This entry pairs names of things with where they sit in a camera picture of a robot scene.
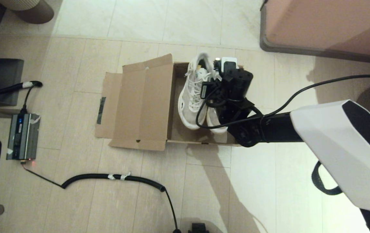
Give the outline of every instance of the cardboard box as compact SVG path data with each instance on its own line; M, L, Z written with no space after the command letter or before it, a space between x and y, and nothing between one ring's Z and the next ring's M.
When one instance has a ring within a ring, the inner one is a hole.
M106 73L96 124L96 137L109 146L144 150L165 149L166 142L234 146L228 132L186 128L179 117L178 97L184 87L187 62L173 63L168 54L123 66L123 74Z

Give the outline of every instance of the gray base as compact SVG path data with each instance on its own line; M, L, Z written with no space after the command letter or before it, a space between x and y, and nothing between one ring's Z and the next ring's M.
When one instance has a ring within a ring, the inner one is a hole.
M274 44L269 42L267 40L267 35L265 34L266 13L267 13L266 9L267 5L265 5L265 7L263 7L263 9L261 10L260 47L262 48L262 50L275 53L291 53L291 54L345 59L352 61L370 62L370 56L361 53L350 53L338 50L324 50L308 47L287 46L284 44Z
M20 59L0 59L0 89L21 82L24 61ZM0 94L0 106L16 106L18 92Z

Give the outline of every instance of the robotic arm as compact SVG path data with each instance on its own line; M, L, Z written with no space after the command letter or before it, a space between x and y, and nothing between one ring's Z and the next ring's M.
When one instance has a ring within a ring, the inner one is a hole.
M278 114L304 90L370 75L348 76L303 88L281 108L264 115L245 97L253 74L238 68L235 58L222 58L214 66L220 77L203 83L201 98L204 104L215 108L221 125L200 127L227 126L228 132L244 147L262 142L305 142L319 159L312 174L313 183L326 194L344 192L361 209L370 229L370 112L345 100ZM320 162L339 187L324 188L317 172Z

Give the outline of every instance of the black strap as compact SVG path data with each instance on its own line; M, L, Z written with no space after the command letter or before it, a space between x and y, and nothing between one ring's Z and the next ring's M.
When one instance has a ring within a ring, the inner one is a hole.
M337 194L342 193L342 190L339 188L339 186L335 187L334 189L326 189L324 187L323 181L321 181L320 174L319 174L320 165L321 165L321 162L318 161L312 173L312 181L313 181L313 184L316 186L316 188L318 188L320 191L324 192L327 195L337 195Z

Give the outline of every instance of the shoelace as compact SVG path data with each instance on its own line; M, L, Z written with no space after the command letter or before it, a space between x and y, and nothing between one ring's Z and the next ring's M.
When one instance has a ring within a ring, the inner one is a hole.
M192 74L193 74L193 72L188 70L188 72L185 75L189 75L188 77L190 77ZM205 82L205 81L208 81L210 75L211 75L211 73L207 73L203 77L197 77L198 80L195 81L195 82L191 81L188 78L188 80L187 80L188 81L187 89L188 89L188 92L189 92L189 95L190 95L189 107L192 108L192 111L196 112L200 109L200 107L202 105L202 102L203 102L203 100L200 97L202 83Z

